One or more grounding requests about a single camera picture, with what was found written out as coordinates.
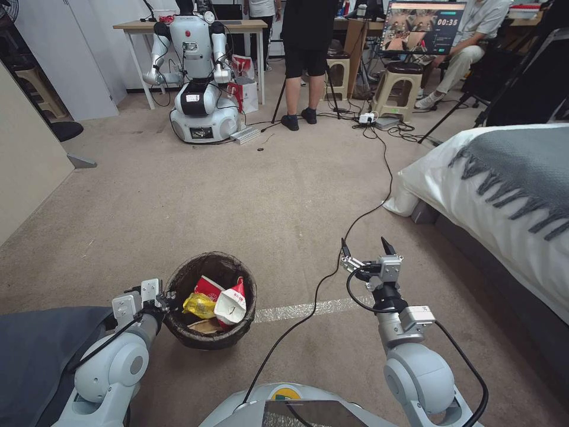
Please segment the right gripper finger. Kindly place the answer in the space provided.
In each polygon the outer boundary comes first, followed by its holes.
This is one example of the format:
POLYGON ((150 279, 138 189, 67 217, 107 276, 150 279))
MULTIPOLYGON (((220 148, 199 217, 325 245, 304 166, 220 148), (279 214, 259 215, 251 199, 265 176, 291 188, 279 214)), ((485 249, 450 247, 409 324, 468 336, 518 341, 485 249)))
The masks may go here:
POLYGON ((351 255, 351 252, 344 238, 341 239, 340 263, 343 268, 345 268, 345 270, 349 273, 360 271, 363 266, 366 266, 366 263, 357 260, 351 255))
POLYGON ((396 253, 393 245, 391 245, 383 236, 381 236, 381 243, 385 251, 385 255, 381 257, 381 263, 401 263, 403 257, 396 253))

